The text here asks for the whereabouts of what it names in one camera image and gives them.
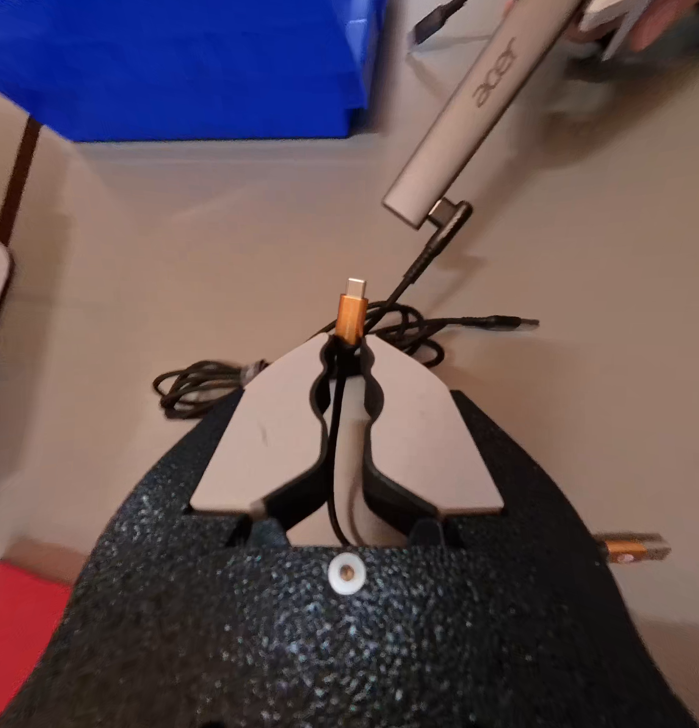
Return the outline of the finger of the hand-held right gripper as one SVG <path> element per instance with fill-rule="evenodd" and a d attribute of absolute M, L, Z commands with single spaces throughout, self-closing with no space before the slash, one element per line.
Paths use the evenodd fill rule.
<path fill-rule="evenodd" d="M 616 19 L 620 19 L 618 27 L 602 52 L 602 60 L 612 59 L 623 47 L 637 22 L 650 7 L 650 1 L 625 2 Z"/>
<path fill-rule="evenodd" d="M 602 25 L 624 17 L 631 1 L 590 1 L 581 12 L 579 31 L 593 31 Z"/>

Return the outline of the grey USB hub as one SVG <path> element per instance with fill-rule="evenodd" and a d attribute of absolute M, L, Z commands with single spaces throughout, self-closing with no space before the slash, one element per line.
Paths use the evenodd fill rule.
<path fill-rule="evenodd" d="M 583 5 L 513 3 L 382 199 L 387 210 L 414 230 L 427 221 Z"/>

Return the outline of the blue plastic bin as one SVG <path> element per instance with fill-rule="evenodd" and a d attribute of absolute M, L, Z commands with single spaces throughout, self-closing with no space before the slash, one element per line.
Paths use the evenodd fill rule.
<path fill-rule="evenodd" d="M 0 94 L 77 143 L 345 138 L 386 6 L 0 1 Z"/>

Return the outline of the red plastic bin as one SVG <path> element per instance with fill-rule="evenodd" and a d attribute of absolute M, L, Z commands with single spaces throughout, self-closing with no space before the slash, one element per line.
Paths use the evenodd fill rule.
<path fill-rule="evenodd" d="M 41 658 L 71 592 L 0 561 L 0 715 Z"/>

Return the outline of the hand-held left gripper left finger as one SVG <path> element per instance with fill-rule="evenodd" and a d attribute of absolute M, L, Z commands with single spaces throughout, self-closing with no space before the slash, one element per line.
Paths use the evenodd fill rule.
<path fill-rule="evenodd" d="M 190 499 L 193 511 L 274 519 L 286 531 L 326 501 L 333 341 L 318 334 L 247 384 Z"/>

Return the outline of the black braided cable angled plug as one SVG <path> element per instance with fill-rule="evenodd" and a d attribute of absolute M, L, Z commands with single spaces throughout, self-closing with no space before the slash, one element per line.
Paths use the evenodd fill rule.
<path fill-rule="evenodd" d="M 320 332 L 331 334 L 347 351 L 349 375 L 359 374 L 359 356 L 356 353 L 363 337 L 378 336 L 381 341 L 412 358 L 421 355 L 421 364 L 431 369 L 445 358 L 445 349 L 435 336 L 450 327 L 490 332 L 534 330 L 539 321 L 526 317 L 493 314 L 484 317 L 426 317 L 416 308 L 400 301 L 407 289 L 414 285 L 430 264 L 449 246 L 454 237 L 472 215 L 468 202 L 452 203 L 443 198 L 429 214 L 435 226 L 423 250 L 409 266 L 400 283 L 387 300 L 370 303 L 365 295 L 366 283 L 348 279 L 345 292 L 339 299 L 336 319 Z"/>

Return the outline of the person's right hand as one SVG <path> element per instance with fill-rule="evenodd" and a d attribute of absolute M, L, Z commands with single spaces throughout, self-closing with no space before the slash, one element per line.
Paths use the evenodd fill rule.
<path fill-rule="evenodd" d="M 627 46 L 641 52 L 654 44 L 680 20 L 699 9 L 699 1 L 653 1 L 628 34 Z"/>

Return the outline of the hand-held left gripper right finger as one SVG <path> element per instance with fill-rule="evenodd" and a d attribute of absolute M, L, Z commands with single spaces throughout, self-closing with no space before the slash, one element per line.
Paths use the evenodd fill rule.
<path fill-rule="evenodd" d="M 380 337 L 360 346 L 369 418 L 365 504 L 398 532 L 430 519 L 498 514 L 504 500 L 448 387 Z"/>

